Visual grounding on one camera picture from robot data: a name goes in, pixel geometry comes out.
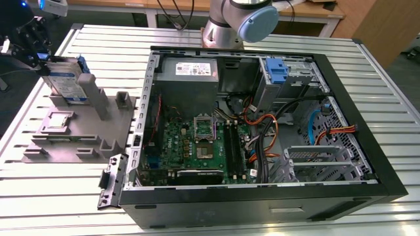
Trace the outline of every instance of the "black cable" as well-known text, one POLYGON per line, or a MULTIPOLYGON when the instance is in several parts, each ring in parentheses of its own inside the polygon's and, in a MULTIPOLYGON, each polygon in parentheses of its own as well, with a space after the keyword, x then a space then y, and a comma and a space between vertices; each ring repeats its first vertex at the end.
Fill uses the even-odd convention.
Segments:
POLYGON ((185 19, 184 19, 184 17, 183 17, 181 11, 179 10, 179 7, 177 7, 177 4, 176 4, 176 1, 175 1, 175 0, 172 0, 172 2, 173 2, 173 5, 175 5, 176 10, 177 10, 177 13, 179 13, 179 16, 172 17, 172 18, 175 19, 175 18, 177 18, 177 17, 181 17, 181 20, 183 20, 183 22, 184 22, 184 24, 185 24, 185 23, 187 23, 187 21, 185 21, 185 19))
POLYGON ((32 71, 32 72, 36 72, 35 70, 13 70, 13 71, 9 71, 9 72, 5 72, 5 73, 0 74, 0 76, 8 75, 8 74, 15 73, 15 72, 23 72, 23 71, 32 71))
POLYGON ((241 121, 241 122, 245 122, 245 121, 240 118, 240 115, 241 115, 241 114, 237 114, 237 113, 235 112, 233 107, 232 107, 231 104, 229 104, 229 101, 231 101, 231 96, 227 96, 227 97, 225 97, 225 106, 228 107, 228 109, 229 109, 232 115, 236 116, 236 119, 237 119, 239 121, 241 121))
MULTIPOLYGON (((257 142, 253 144, 253 150, 257 152, 257 142)), ((261 183, 261 176, 263 176, 263 160, 261 160, 261 155, 256 153, 256 161, 257 161, 257 169, 256 169, 256 183, 261 183)))
POLYGON ((173 26, 175 26, 175 22, 173 22, 171 16, 168 15, 168 13, 167 13, 167 11, 165 11, 165 9, 164 9, 164 6, 163 6, 163 4, 160 3, 160 0, 157 0, 157 3, 159 3, 159 6, 160 6, 161 10, 164 11, 164 16, 167 17, 167 19, 171 21, 171 23, 172 23, 173 26))
MULTIPOLYGON (((316 95, 316 96, 300 97, 300 98, 293 99, 292 101, 285 103, 281 106, 281 108, 277 110, 275 114, 276 120, 283 116, 283 114, 288 111, 291 106, 296 104, 297 102, 301 102, 305 100, 323 100, 325 97, 327 97, 325 95, 316 95)), ((256 159, 259 160, 259 165, 260 165, 260 162, 263 165, 261 166, 261 183, 268 183, 268 161, 267 161, 265 152, 264 152, 264 136, 265 136, 265 133, 268 132, 271 125, 272 125, 272 118, 269 118, 269 122, 265 124, 263 132, 260 133, 260 137, 255 144, 256 159)))
MULTIPOLYGON (((176 30, 177 30, 177 31, 184 31, 184 29, 187 29, 187 27, 188 27, 188 25, 189 25, 191 18, 192 18, 192 14, 193 14, 193 12, 195 12, 195 0, 192 0, 189 19, 188 19, 188 21, 187 21, 187 23, 184 24, 183 27, 180 26, 180 24, 179 24, 177 22, 175 22, 175 21, 172 20, 172 17, 168 15, 168 13, 167 13, 167 11, 165 11, 165 9, 164 9, 164 6, 163 6, 163 4, 160 3, 160 0, 157 0, 157 3, 159 3, 159 6, 160 6, 160 8, 161 8, 161 10, 163 10, 163 12, 164 12, 164 16, 167 17, 167 19, 168 19, 168 20, 171 21, 171 23, 173 24, 176 30)), ((175 4, 175 7, 176 7, 177 12, 179 12, 179 14, 180 14, 180 16, 181 16, 181 13, 180 13, 180 10, 179 10, 176 4, 175 4)))
POLYGON ((189 19, 188 19, 188 21, 187 21, 184 27, 183 27, 181 29, 179 29, 179 31, 183 31, 184 29, 187 29, 187 26, 188 26, 188 24, 189 24, 189 22, 191 22, 191 18, 192 18, 193 12, 195 12, 195 0, 192 0, 189 19))
POLYGON ((295 22, 295 7, 293 5, 291 4, 291 1, 289 0, 285 0, 288 2, 288 4, 291 5, 291 8, 292 8, 292 16, 291 16, 291 21, 289 21, 289 25, 288 25, 288 28, 291 29, 292 26, 293 26, 293 22, 295 22))

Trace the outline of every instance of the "blue drive bay latch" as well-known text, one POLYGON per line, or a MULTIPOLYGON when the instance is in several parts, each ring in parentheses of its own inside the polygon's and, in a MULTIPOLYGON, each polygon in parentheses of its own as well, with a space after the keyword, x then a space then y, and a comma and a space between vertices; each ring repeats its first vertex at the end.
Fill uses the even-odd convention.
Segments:
POLYGON ((265 59, 267 72, 271 77, 271 83, 283 84, 288 78, 289 69, 279 58, 265 59))

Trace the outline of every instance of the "ram slot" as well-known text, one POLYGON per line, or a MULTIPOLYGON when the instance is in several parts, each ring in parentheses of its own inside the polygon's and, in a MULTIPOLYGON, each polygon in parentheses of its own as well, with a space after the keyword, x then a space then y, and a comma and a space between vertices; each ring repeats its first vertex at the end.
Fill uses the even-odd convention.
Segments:
POLYGON ((231 139, 232 139, 232 155, 235 160, 235 170, 239 177, 244 175, 244 162, 241 154, 241 141, 237 133, 237 125, 231 127, 231 139))
POLYGON ((228 169, 228 176, 232 177, 236 175, 236 169, 235 169, 235 157, 232 154, 233 148, 232 148, 232 142, 231 142, 231 125, 224 124, 223 125, 223 136, 224 136, 224 150, 225 150, 225 163, 227 163, 227 169, 228 169))

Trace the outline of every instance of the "motherboard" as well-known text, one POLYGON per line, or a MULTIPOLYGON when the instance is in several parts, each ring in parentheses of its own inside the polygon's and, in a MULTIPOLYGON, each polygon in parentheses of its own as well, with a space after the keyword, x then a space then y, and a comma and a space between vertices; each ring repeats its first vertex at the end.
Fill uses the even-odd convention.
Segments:
POLYGON ((160 156, 148 155, 143 185, 252 183, 241 149, 248 126, 196 118, 165 123, 163 151, 160 156))

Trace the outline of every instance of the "black connector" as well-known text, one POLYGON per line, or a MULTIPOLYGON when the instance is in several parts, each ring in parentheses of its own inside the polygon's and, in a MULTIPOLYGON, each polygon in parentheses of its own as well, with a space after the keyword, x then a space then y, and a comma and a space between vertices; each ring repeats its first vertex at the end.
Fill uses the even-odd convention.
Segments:
POLYGON ((140 135, 135 135, 132 146, 133 147, 139 147, 140 146, 140 141, 141 141, 141 136, 140 135))

